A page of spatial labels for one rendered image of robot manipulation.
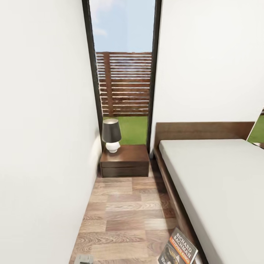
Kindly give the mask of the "hardback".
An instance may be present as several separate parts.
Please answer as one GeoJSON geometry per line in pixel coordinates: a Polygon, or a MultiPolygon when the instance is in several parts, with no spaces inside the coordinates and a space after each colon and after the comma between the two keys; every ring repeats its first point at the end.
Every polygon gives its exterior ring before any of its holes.
{"type": "Polygon", "coordinates": [[[177,227],[173,231],[162,253],[159,264],[193,264],[198,249],[177,227]]]}

